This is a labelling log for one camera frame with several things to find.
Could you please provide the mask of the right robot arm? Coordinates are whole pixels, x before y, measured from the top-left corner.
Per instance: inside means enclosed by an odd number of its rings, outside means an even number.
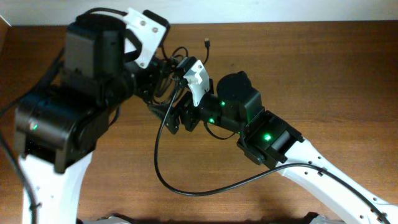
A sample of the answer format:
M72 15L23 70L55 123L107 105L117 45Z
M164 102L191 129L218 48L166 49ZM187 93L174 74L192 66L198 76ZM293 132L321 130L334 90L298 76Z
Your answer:
M244 72L223 77L212 89L210 79L185 76L189 91L169 106L163 126L176 133L180 124L192 131L198 122L237 134L244 155L279 173L337 214L345 223L397 223L397 205L389 203L340 171L288 122L264 109L261 94Z

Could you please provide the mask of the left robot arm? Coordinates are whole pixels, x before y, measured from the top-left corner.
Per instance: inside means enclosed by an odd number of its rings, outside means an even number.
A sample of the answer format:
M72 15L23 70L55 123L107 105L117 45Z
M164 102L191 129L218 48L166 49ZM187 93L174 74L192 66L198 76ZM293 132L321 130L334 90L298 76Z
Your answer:
M24 223L76 223L80 189L98 139L132 96L150 103L170 65L155 53L170 29L151 11L95 8L66 31L65 46L15 111L14 146L27 183Z

